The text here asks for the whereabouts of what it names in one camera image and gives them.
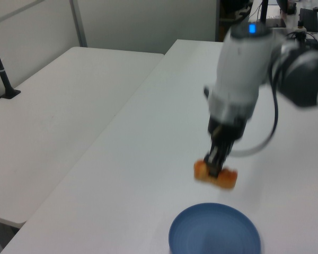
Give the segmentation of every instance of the white tabletop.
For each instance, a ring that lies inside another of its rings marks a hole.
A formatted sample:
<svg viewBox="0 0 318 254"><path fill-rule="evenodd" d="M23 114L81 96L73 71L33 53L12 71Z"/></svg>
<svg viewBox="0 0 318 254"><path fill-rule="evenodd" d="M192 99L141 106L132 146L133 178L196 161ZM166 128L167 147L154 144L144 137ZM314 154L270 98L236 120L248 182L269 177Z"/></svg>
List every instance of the white tabletop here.
<svg viewBox="0 0 318 254"><path fill-rule="evenodd" d="M261 13L261 8L259 10L259 12L256 12L255 14L253 14L259 7L259 5L261 4L261 0L254 0L253 1L253 5L252 5L252 11L251 11L251 17L249 18L250 22L255 22L257 20L257 15L258 15L258 19L260 19L260 13ZM266 18L283 18L286 24L286 29L288 32L291 31L291 29L295 26L298 25L298 20L299 20L299 13L301 12L301 8L303 8L303 2L296 2L296 6L297 6L297 12L294 15L286 15L286 14L282 14L280 15L280 7L278 5L269 5L267 8L267 14L266 14ZM312 8L318 6L318 0L312 0ZM311 32L311 34L313 34L316 39L318 40L318 33L313 33Z"/></svg>
<svg viewBox="0 0 318 254"><path fill-rule="evenodd" d="M0 99L0 222L31 217L162 57L72 48Z"/></svg>
<svg viewBox="0 0 318 254"><path fill-rule="evenodd" d="M177 41L2 254L169 254L168 233L185 208L230 205L257 227L263 253L318 253L318 108L279 97L279 125L262 152L228 158L233 191L193 179L210 148L202 89L216 80L222 44ZM241 145L273 123L270 89Z"/></svg>

